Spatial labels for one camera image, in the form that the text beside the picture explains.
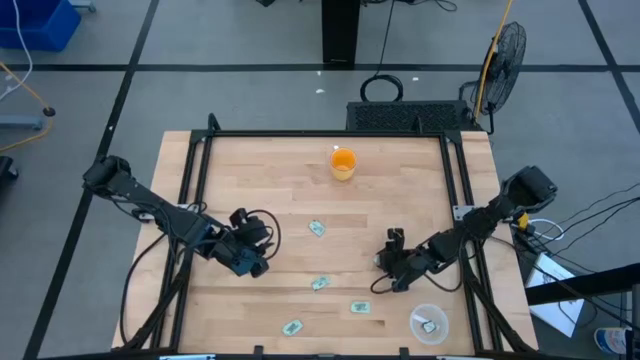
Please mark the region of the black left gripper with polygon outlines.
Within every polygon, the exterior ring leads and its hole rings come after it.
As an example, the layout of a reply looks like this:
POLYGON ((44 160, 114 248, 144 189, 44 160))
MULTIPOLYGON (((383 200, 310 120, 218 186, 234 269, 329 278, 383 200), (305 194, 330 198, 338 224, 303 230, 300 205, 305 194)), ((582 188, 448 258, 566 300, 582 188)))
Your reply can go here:
POLYGON ((269 269, 268 260, 262 254, 230 234, 214 242, 209 257, 239 276, 261 276, 269 269))

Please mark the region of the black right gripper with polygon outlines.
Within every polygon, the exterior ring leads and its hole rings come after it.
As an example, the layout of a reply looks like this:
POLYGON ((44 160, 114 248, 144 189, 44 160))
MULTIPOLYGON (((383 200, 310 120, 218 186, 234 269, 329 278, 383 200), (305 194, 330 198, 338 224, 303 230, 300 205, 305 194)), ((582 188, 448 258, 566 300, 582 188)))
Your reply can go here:
POLYGON ((435 267, 435 260, 426 252, 413 250, 381 250, 377 253, 377 266, 393 278, 391 291, 406 292, 409 283, 435 267))

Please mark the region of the clear plastic container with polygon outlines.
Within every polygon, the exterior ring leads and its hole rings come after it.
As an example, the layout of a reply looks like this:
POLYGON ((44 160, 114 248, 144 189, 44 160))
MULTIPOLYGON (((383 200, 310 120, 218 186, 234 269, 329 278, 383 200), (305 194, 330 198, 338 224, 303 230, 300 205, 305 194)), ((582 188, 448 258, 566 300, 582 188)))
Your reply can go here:
POLYGON ((409 326, 413 335, 425 345, 439 345, 444 342, 449 334, 449 320, 446 313, 438 306, 433 304, 421 304, 416 306, 409 316, 409 326), (431 320, 438 325, 438 329, 427 334, 422 329, 422 323, 412 319, 412 313, 431 320))

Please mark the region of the yellow ceramic mug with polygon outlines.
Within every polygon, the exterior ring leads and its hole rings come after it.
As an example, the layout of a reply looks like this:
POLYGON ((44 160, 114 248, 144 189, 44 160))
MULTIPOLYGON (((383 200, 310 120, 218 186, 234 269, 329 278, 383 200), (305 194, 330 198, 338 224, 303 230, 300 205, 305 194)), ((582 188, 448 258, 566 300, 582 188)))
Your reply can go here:
POLYGON ((332 175, 339 181, 349 180, 357 165, 356 153, 345 147, 335 146, 329 159, 332 175))

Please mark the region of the white paper sheet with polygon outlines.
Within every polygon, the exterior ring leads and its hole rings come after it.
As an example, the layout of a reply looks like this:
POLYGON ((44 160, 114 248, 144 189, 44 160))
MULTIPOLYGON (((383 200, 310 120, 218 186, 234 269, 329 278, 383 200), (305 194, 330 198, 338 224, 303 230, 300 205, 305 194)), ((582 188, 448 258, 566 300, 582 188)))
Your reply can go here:
MULTIPOLYGON (((525 288, 554 283, 557 279, 573 278, 575 274, 546 254, 540 254, 525 282, 525 288)), ((530 313, 567 337, 572 337, 577 327, 578 318, 584 306, 584 301, 568 300, 547 304, 529 305, 530 313)))

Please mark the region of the black perforated computer case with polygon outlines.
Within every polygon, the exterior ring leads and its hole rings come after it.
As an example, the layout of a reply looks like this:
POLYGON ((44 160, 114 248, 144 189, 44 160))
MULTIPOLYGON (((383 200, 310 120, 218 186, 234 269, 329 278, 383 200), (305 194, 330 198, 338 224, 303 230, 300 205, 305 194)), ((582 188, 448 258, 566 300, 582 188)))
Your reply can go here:
POLYGON ((462 100, 350 102, 346 129, 350 131, 441 132, 472 129, 462 100))

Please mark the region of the black metal beam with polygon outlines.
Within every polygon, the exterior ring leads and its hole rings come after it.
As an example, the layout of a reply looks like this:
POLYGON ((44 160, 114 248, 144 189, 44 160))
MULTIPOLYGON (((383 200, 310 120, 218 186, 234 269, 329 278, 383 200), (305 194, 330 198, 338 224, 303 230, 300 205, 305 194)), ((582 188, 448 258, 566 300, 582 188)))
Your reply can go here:
POLYGON ((640 285, 640 263, 538 285, 525 290, 530 305, 629 292, 640 285))

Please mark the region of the white printed cup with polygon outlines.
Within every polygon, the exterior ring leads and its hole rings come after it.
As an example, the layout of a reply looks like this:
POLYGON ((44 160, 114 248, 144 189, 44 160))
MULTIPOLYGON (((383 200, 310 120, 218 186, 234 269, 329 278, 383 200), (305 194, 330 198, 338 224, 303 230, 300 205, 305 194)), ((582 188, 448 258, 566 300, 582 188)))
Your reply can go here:
POLYGON ((594 331, 593 337, 602 352, 627 356, 631 349, 628 341, 632 335, 630 327, 600 327, 594 331))

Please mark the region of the black floor fan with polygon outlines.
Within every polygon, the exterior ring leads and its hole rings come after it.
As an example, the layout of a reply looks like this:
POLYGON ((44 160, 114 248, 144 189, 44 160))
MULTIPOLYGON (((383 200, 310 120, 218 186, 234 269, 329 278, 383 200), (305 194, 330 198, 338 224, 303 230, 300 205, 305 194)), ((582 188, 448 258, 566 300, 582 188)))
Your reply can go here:
POLYGON ((462 100, 470 90, 469 103, 464 111, 471 123, 480 127, 480 115, 489 117, 491 135, 494 132, 493 116, 509 98, 519 76, 526 51, 526 31, 518 22, 503 26, 494 49, 489 48, 483 66, 488 65, 483 86, 482 75, 459 87, 458 99, 462 100))

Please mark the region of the black caster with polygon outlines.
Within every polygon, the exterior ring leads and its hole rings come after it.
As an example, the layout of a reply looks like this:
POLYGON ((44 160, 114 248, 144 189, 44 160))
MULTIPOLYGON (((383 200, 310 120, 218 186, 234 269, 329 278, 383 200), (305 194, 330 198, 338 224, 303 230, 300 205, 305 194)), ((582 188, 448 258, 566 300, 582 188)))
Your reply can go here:
POLYGON ((14 160, 8 156, 0 156, 0 188, 8 185, 19 177, 14 166, 14 160))

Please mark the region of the grey metal base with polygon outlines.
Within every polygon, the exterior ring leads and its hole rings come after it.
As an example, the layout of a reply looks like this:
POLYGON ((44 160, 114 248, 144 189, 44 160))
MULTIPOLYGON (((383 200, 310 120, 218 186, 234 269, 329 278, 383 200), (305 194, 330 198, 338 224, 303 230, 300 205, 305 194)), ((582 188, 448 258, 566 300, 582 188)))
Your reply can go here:
POLYGON ((35 115, 0 115, 0 129, 41 130, 45 120, 35 115))

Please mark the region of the blue plastic bin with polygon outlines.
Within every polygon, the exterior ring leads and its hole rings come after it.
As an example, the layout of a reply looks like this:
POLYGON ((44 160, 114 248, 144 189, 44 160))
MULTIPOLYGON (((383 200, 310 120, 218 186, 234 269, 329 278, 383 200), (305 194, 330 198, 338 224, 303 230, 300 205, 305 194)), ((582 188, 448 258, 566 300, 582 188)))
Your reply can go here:
POLYGON ((0 0, 0 48, 60 52, 81 22, 69 0, 0 0))

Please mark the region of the black metal table frame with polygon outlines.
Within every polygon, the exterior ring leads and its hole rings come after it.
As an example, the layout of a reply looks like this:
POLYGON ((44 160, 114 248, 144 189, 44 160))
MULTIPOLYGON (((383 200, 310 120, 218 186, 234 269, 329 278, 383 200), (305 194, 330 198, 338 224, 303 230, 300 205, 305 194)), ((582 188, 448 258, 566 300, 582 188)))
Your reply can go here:
POLYGON ((374 255, 387 230, 401 227, 414 246, 452 224, 454 158, 443 158, 441 136, 383 135, 341 130, 168 131, 159 145, 151 189, 170 202, 203 200, 226 221, 239 207, 258 209, 276 229, 269 270, 239 277, 216 261, 195 258, 186 292, 167 309, 150 345, 184 353, 266 355, 413 355, 504 349, 508 343, 478 299, 452 292, 458 270, 423 278, 405 293, 388 289, 374 255), (337 180, 335 146, 353 150, 353 176, 337 180), (322 237, 309 229, 318 220, 322 237), (321 276, 331 283, 313 291, 321 276), (355 314, 351 303, 371 303, 355 314), (409 316, 421 304, 440 307, 449 334, 425 345, 409 316), (304 327, 285 336, 285 324, 304 327))

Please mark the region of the black rectangular post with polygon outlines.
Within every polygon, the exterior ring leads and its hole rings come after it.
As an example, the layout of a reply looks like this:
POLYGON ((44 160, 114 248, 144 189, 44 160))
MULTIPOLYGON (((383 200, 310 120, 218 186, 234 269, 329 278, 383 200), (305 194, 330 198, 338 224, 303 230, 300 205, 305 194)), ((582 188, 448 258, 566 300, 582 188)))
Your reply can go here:
POLYGON ((360 0, 321 0, 324 63, 355 63, 360 6, 360 0))

